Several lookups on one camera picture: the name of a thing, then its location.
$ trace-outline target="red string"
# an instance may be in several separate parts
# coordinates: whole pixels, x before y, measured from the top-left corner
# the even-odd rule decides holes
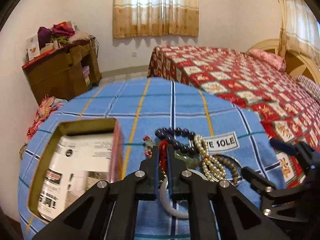
[[[160,160],[160,169],[164,172],[167,172],[167,147],[169,143],[167,141],[162,141],[159,144],[159,160]]]

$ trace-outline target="curtain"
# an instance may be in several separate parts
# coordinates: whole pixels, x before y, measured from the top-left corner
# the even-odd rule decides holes
[[[114,38],[159,36],[162,25],[162,0],[114,0]]]
[[[304,0],[279,0],[282,11],[279,55],[293,50],[320,64],[320,37],[316,17]]]
[[[198,0],[114,0],[114,38],[198,32]]]
[[[164,0],[164,34],[198,36],[198,0]]]

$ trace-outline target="white wall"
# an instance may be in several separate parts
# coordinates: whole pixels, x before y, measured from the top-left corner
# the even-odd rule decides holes
[[[26,40],[37,33],[37,28],[65,19],[59,1],[21,0],[0,32],[0,205],[5,214],[18,221],[19,148],[37,108],[21,66],[27,53]]]
[[[0,205],[18,220],[17,182],[20,145],[32,124],[36,101],[21,66],[26,60],[25,41],[39,26],[64,20],[97,37],[100,71],[148,65],[157,45],[179,44],[229,47],[246,51],[255,43],[279,37],[281,13],[277,0],[199,0],[199,37],[117,39],[112,37],[113,0],[21,0],[0,32],[0,136],[2,147]]]

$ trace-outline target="black circular logo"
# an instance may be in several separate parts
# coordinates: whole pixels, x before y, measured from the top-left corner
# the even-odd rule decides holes
[[[66,151],[66,156],[70,157],[73,154],[73,150],[69,149]]]

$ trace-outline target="blue cloth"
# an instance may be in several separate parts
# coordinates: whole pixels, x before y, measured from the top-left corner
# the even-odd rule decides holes
[[[139,103],[142,103],[140,115],[136,129],[132,131]],[[242,166],[249,166],[267,177],[277,188],[285,188],[276,154],[254,112],[240,109],[233,103],[195,88],[160,78],[113,83],[71,100],[41,125],[28,144],[18,185],[19,213],[25,240],[30,240],[46,225],[31,214],[27,202],[33,174],[51,134],[60,122],[105,117],[119,120],[125,143],[128,143],[130,134],[134,132],[134,144],[142,143],[142,138],[147,134],[155,139],[154,132],[159,127],[188,128],[207,137],[210,136],[209,119],[215,135],[235,131],[238,136],[240,148],[226,154],[238,159]],[[131,146],[126,174],[137,171],[144,159],[144,147]],[[259,206],[259,195],[250,189],[246,181],[238,189]],[[187,210],[185,202],[173,202],[172,205],[181,211]],[[140,201],[135,233],[136,240],[187,239],[189,223],[188,220],[169,216],[159,201]]]

